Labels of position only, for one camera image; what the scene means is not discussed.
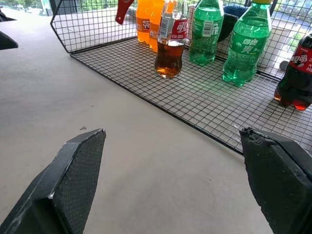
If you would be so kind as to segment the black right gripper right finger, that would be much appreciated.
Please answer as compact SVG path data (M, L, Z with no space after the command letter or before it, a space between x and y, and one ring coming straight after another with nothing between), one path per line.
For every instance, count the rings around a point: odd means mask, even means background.
M312 155L275 133L239 133L251 191L273 234L312 234Z

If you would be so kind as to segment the orange soda plastic bottle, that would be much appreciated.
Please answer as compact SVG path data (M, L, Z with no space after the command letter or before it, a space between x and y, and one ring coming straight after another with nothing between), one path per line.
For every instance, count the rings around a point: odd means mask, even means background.
M153 52L157 52L157 34L161 21L161 14L165 0L152 0L152 8L150 15L150 34L149 46Z
M152 13L153 0L137 0L136 26L137 39L139 42L149 44L150 16Z

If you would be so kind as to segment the glass cola bottle red label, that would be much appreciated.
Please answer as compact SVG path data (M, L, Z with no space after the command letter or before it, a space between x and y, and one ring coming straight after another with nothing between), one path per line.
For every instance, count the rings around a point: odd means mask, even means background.
M157 34L155 60L155 70L162 78L175 78L180 73L187 32L187 0L165 0Z

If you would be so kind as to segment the dark cola plastic bottle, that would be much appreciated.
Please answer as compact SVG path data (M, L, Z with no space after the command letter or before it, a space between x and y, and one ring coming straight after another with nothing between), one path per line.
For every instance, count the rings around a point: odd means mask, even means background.
M312 105L312 31L299 41L275 89L274 99L284 107L293 105L299 111Z

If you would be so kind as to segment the dark blue round object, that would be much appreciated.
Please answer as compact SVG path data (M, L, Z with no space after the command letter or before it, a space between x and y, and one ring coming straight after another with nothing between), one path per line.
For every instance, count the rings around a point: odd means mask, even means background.
M221 32L217 42L226 39L232 32L234 25L238 19L247 11L248 7L239 4L228 4L223 7L224 20L222 23Z

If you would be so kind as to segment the red-handled tool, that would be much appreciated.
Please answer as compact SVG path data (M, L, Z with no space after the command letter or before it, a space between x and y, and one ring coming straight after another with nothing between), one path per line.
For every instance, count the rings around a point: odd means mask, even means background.
M129 7L133 2L134 0L118 0L116 14L116 22L118 24L123 24L127 10L129 9Z

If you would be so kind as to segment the green soda plastic bottle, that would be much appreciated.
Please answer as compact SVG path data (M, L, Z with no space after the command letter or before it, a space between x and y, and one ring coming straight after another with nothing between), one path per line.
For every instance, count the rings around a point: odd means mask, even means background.
M253 0L232 31L222 80L242 86L257 71L257 63L271 35L270 4L272 0Z
M221 0L200 0L193 13L189 59L198 65L212 63L224 20Z

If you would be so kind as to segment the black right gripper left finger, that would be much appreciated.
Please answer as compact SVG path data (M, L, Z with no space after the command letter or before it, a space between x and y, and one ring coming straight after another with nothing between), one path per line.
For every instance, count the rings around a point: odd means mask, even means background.
M104 129L65 142L0 225L0 234L83 234L98 185Z

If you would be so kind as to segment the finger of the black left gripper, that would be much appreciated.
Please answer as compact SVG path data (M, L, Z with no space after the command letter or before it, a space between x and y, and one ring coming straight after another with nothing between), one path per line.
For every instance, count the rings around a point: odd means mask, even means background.
M0 50L15 49L19 45L8 35L0 31Z
M6 16L6 15L1 11L1 8L2 8L2 7L0 7L0 22L16 20L16 19L13 19L13 18L10 18L10 17Z

